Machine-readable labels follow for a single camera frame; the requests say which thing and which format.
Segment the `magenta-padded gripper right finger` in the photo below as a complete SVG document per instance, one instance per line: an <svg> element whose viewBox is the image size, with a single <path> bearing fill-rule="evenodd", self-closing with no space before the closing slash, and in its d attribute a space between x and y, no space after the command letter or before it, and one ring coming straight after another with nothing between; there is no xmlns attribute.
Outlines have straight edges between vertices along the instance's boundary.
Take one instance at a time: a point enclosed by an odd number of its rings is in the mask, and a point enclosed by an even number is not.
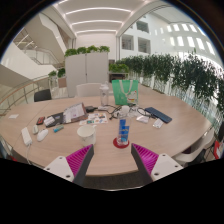
<svg viewBox="0 0 224 224"><path fill-rule="evenodd" d="M157 154L135 143L131 144L131 154L145 185L182 169L168 154Z"/></svg>

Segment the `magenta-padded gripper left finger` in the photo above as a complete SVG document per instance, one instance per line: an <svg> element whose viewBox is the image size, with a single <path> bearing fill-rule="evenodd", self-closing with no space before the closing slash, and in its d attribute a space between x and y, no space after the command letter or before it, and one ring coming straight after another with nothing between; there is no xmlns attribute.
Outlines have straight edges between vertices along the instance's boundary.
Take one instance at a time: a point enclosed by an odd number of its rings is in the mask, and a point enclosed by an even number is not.
<svg viewBox="0 0 224 224"><path fill-rule="evenodd" d="M82 186L93 155L94 146L88 145L67 157L58 156L44 170Z"/></svg>

